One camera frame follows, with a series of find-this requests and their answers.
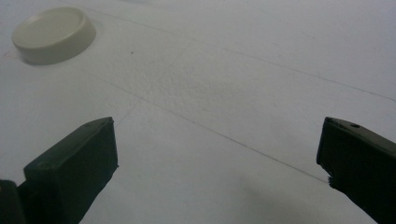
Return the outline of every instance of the white lid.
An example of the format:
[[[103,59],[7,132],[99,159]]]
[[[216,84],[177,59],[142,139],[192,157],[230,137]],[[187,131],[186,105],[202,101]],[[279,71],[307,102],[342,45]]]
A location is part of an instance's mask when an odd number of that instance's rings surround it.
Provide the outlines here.
[[[19,24],[12,41],[26,61],[49,64],[78,55],[95,36],[95,28],[83,11],[56,7]]]

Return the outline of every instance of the round white object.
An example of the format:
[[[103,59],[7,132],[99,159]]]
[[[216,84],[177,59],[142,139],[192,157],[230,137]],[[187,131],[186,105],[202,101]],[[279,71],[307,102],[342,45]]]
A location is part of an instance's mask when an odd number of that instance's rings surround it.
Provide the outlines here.
[[[95,28],[83,11],[56,7],[19,24],[12,41],[29,63],[49,64],[80,54],[95,36]]]

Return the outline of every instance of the round plastic cap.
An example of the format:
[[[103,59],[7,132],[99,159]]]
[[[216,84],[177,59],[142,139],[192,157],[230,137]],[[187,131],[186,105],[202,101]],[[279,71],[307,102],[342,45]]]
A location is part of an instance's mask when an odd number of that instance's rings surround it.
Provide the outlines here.
[[[95,36],[95,28],[83,11],[56,7],[19,24],[12,41],[27,62],[49,64],[80,54]]]

